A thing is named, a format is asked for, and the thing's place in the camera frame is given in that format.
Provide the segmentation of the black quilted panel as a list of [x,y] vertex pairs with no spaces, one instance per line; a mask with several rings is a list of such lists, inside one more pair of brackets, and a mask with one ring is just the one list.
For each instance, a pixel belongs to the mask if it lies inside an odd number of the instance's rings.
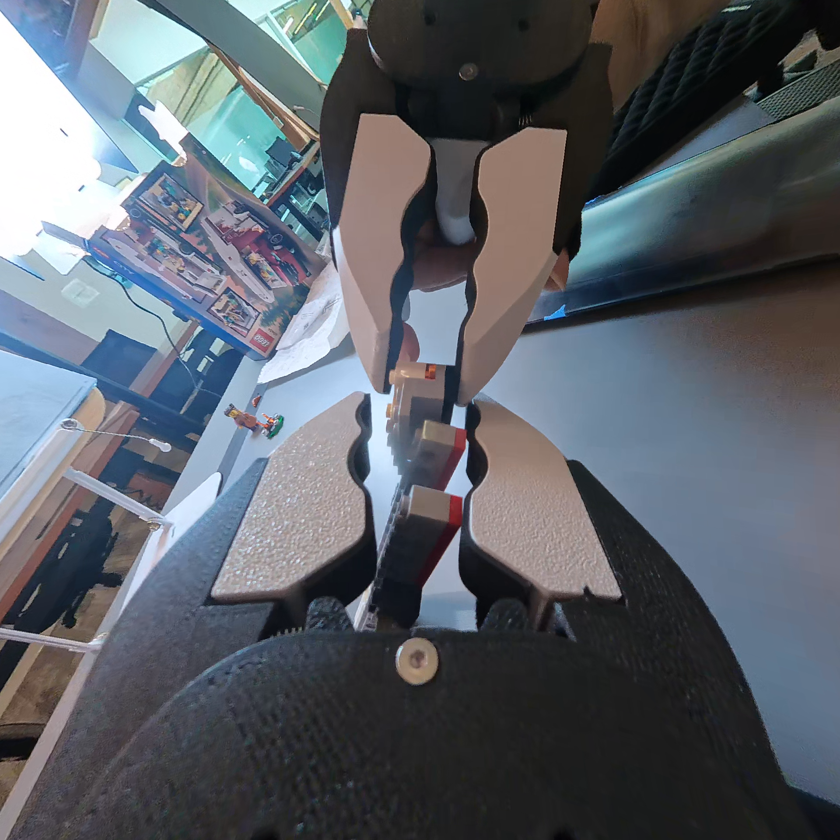
[[754,82],[803,36],[838,47],[838,1],[734,2],[678,42],[613,116],[605,159],[586,198],[630,182]]

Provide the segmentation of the lego set box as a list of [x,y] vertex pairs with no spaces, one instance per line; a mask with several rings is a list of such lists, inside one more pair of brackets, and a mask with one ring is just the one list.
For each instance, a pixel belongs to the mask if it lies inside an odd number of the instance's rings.
[[203,145],[159,163],[100,227],[90,256],[256,360],[269,358],[306,302],[324,259]]

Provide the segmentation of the black office chair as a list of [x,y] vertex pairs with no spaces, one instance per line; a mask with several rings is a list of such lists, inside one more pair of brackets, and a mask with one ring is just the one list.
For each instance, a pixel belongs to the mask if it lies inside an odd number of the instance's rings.
[[119,536],[112,530],[113,509],[114,503],[99,498],[89,511],[76,511],[10,607],[4,625],[35,634],[57,622],[72,628],[91,588],[120,587],[123,576],[104,571]]

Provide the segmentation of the white printed paper bag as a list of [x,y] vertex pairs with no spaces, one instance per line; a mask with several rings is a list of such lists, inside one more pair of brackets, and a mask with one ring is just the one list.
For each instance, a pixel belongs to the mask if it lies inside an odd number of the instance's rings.
[[258,384],[305,371],[338,347],[349,331],[340,276],[329,262],[290,321],[274,356],[260,370]]

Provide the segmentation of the dark glossy panel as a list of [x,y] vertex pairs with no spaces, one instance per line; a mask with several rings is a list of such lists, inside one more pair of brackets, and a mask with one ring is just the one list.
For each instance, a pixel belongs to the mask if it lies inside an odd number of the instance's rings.
[[590,204],[564,317],[838,260],[838,98]]

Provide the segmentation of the white book stand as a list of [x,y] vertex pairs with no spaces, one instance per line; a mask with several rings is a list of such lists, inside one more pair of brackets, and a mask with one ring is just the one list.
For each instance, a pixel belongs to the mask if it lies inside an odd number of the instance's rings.
[[103,406],[102,395],[97,389],[93,389],[72,416],[55,420],[48,425],[47,431],[37,444],[21,458],[22,468],[2,492],[2,614],[8,609],[6,601],[14,600],[18,596],[17,583],[24,582],[25,566],[23,561],[13,559],[14,545],[44,506],[48,495],[61,481],[93,492],[98,497],[129,511],[146,522],[151,529],[148,542],[140,552],[129,579],[123,584],[121,594],[115,602],[117,616],[126,609],[145,579],[167,552],[215,503],[222,479],[218,472],[205,479],[204,483],[170,512],[161,513],[84,471],[75,469],[73,462],[83,446],[89,444],[95,435],[106,435],[100,430],[85,428],[82,423]]

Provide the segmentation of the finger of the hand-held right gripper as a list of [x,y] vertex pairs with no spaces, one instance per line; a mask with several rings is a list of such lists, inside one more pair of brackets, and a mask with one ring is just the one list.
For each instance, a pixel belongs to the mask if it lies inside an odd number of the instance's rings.
[[459,343],[457,404],[467,405],[508,357],[557,261],[554,230],[568,134],[523,129],[479,157],[480,251]]
[[403,343],[432,163],[429,144],[398,116],[360,116],[333,254],[353,345],[378,393],[391,390]]

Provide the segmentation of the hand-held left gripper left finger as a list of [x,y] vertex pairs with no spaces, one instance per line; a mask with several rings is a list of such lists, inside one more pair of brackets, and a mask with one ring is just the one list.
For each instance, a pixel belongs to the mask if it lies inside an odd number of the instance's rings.
[[268,457],[211,596],[220,603],[351,604],[372,583],[376,542],[371,397],[352,392]]

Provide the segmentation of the person's right hand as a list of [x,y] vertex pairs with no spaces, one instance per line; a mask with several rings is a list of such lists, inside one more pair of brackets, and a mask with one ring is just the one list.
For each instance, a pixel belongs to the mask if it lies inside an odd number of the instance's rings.
[[[413,261],[413,290],[437,291],[465,282],[479,253],[476,237],[462,245],[447,241],[436,219],[429,219],[417,233]],[[549,291],[565,289],[570,271],[570,258],[564,249],[552,268],[545,288]],[[402,348],[399,361],[417,362],[419,342],[403,317]]]

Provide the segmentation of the grey lego beam frame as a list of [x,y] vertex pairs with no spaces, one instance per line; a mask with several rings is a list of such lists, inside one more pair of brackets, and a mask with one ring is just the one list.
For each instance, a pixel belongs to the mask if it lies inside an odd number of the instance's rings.
[[447,493],[466,450],[466,431],[426,420],[398,462],[400,480],[378,552],[362,627],[410,628],[423,588],[463,519],[463,499]]

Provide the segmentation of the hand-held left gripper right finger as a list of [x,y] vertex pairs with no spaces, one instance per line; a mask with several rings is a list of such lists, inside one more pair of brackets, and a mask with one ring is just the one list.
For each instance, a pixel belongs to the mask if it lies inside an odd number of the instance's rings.
[[571,468],[557,446],[513,411],[475,399],[467,415],[468,477],[461,579],[492,601],[622,598]]

